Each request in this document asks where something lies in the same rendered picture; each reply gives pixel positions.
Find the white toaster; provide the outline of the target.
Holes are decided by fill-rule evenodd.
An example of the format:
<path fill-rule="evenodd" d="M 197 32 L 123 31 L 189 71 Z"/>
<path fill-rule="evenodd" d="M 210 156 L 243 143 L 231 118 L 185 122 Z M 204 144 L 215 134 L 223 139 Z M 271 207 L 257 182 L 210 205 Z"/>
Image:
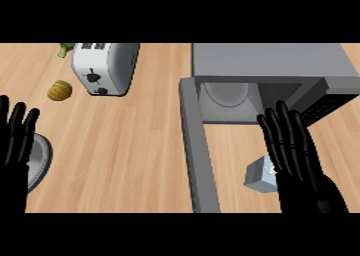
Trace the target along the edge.
<path fill-rule="evenodd" d="M 77 43 L 71 66 L 93 96 L 124 96 L 130 90 L 139 43 Z"/>

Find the green vegetable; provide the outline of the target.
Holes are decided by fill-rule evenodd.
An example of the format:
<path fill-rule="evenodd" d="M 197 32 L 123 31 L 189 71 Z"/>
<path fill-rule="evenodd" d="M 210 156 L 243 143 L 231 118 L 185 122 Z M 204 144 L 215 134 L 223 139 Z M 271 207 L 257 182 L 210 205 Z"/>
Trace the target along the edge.
<path fill-rule="evenodd" d="M 58 56 L 61 58 L 65 58 L 67 53 L 74 49 L 76 44 L 74 43 L 61 43 L 59 46 L 61 46 L 61 49 L 59 49 L 59 52 L 58 52 Z"/>

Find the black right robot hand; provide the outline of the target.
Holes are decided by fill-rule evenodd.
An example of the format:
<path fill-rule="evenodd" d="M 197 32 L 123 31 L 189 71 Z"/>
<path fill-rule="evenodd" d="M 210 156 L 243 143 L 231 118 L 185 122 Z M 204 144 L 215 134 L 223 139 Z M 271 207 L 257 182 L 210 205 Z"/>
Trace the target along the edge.
<path fill-rule="evenodd" d="M 302 114 L 284 101 L 257 116 L 277 171 L 281 210 L 287 214 L 347 214 L 336 182 L 325 175 Z"/>

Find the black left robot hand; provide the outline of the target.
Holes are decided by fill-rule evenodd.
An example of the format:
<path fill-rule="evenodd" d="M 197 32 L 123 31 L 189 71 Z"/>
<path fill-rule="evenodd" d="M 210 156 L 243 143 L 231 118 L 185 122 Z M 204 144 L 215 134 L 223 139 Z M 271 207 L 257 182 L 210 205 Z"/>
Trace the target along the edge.
<path fill-rule="evenodd" d="M 24 214 L 28 197 L 28 161 L 40 110 L 26 113 L 18 102 L 9 111 L 9 97 L 0 96 L 0 215 Z"/>

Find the grey microwave door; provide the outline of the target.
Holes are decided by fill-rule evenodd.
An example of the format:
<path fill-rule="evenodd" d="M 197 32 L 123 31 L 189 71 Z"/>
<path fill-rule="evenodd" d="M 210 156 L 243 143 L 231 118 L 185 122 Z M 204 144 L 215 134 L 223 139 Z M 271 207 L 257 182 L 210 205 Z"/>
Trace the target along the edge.
<path fill-rule="evenodd" d="M 179 84 L 184 143 L 195 213 L 220 213 L 219 195 L 194 78 Z"/>

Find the grey round plate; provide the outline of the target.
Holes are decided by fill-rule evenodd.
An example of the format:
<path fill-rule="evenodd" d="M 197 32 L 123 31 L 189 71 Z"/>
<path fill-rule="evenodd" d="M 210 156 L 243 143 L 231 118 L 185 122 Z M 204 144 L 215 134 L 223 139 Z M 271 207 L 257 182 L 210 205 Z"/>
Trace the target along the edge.
<path fill-rule="evenodd" d="M 48 174 L 54 159 L 54 147 L 49 139 L 40 135 L 34 135 L 33 150 L 30 155 L 30 172 L 28 172 L 28 191 L 39 186 Z"/>

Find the yellow ribbed squash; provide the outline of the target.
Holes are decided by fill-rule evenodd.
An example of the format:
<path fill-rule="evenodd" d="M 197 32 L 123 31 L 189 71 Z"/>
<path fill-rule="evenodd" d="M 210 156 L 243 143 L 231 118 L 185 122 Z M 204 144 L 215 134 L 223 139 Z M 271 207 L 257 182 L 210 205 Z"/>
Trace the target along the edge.
<path fill-rule="evenodd" d="M 71 95 L 73 95 L 71 84 L 64 80 L 58 80 L 48 91 L 48 97 L 54 101 L 64 101 L 71 97 Z"/>

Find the grey microwave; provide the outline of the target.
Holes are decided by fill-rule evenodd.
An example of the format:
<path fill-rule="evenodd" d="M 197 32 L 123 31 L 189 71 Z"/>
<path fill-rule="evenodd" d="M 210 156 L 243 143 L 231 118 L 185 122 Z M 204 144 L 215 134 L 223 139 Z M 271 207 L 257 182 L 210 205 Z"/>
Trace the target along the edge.
<path fill-rule="evenodd" d="M 207 124 L 254 124 L 279 101 L 313 124 L 360 95 L 339 44 L 195 43 L 192 76 Z"/>

